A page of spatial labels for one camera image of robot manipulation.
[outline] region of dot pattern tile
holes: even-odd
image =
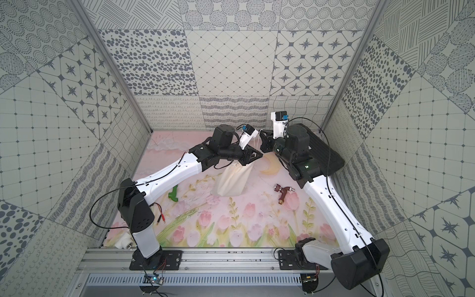
[[[185,30],[278,30],[282,0],[178,0]]]
[[[363,30],[376,0],[283,0],[285,30]]]
[[[371,39],[342,101],[366,138],[382,118],[414,70],[376,36]]]
[[[44,218],[5,201],[0,201],[0,282],[35,236]]]
[[[197,95],[185,32],[99,30],[134,95]]]

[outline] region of cloth bag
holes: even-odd
[[[253,163],[242,166],[233,162],[218,176],[211,194],[215,196],[234,197],[241,195],[251,173]]]

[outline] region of wavy line pattern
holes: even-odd
[[[87,219],[89,209],[97,197],[117,187],[128,175],[110,151],[102,143],[98,144],[89,160],[81,168],[79,177],[67,188],[48,218],[97,240],[101,239],[104,231],[97,230],[98,228],[92,226]],[[110,195],[107,203],[96,205],[95,221],[98,224],[105,224],[114,213],[114,199],[115,196]]]
[[[362,143],[339,173],[354,214],[373,233],[381,232],[405,219],[401,206],[381,177],[366,145]]]
[[[250,124],[256,129],[262,129],[266,125],[269,97],[200,96],[199,101],[207,129],[214,129],[220,124]]]

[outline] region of diamond grid pattern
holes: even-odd
[[[269,109],[267,110],[266,129],[272,129],[271,112],[286,110],[289,118],[306,117],[318,125],[323,124],[323,119],[330,109],[333,97],[331,96],[270,96]],[[303,123],[311,129],[317,127],[310,121],[296,119],[292,123]]]
[[[200,96],[268,96],[277,33],[185,31]]]
[[[475,182],[475,122],[414,75],[365,140],[406,215]]]
[[[46,215],[98,143],[37,74],[0,95],[2,199]]]

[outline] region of white plastic part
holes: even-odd
[[[343,200],[340,198],[340,196],[334,189],[334,186],[330,179],[328,179],[328,184],[330,186],[332,195],[335,198],[335,201],[342,208],[343,212],[348,216],[348,218],[352,221],[353,225],[356,227],[356,230],[359,232],[359,235],[357,235],[356,231],[353,229],[352,225],[345,217],[342,210],[340,210],[338,205],[335,203],[333,198],[329,197],[330,192],[328,192],[326,177],[324,175],[317,176],[313,179],[313,182],[307,182],[304,185],[304,191],[313,199],[313,201],[315,201],[315,204],[317,204],[323,216],[326,218],[328,224],[335,233],[335,237],[338,240],[338,244],[340,245],[340,249],[343,254],[353,253],[354,246],[357,246],[360,249],[364,248],[364,243],[362,242],[360,236],[363,238],[366,244],[371,243],[371,238],[373,236],[353,216],[352,212],[348,209],[346,204],[343,202]],[[320,258],[329,257],[329,255],[321,254],[320,256],[313,255],[313,257],[319,258],[320,260]]]
[[[124,232],[119,240],[114,244],[114,246],[118,249],[130,249],[132,245],[132,235],[128,231]]]
[[[233,162],[226,167],[222,175],[218,176],[211,194],[215,196],[235,197],[242,194],[254,163],[242,166]]]
[[[239,141],[239,146],[241,147],[241,149],[244,150],[244,148],[249,143],[249,141],[251,139],[255,138],[258,134],[259,134],[259,132],[257,130],[254,130],[254,132],[251,135],[244,132],[241,135],[241,140]]]
[[[158,243],[155,232],[153,232],[153,223],[140,232],[132,233],[132,236],[142,256],[146,259],[160,249],[160,243]]]
[[[179,160],[173,162],[172,164],[152,175],[137,180],[137,184],[154,180],[166,175],[173,169],[173,167],[177,165],[177,168],[175,168],[164,178],[137,187],[140,192],[145,192],[144,199],[147,201],[148,205],[154,203],[158,197],[162,196],[166,191],[173,188],[180,182],[203,171],[201,163],[197,161],[197,157],[192,153],[186,153],[183,156],[180,164],[178,164],[178,161]]]
[[[284,137],[285,125],[287,124],[288,120],[276,121],[275,115],[276,115],[275,112],[270,113],[270,119],[272,120],[272,123],[274,125],[274,137],[273,138],[277,139],[278,137]]]

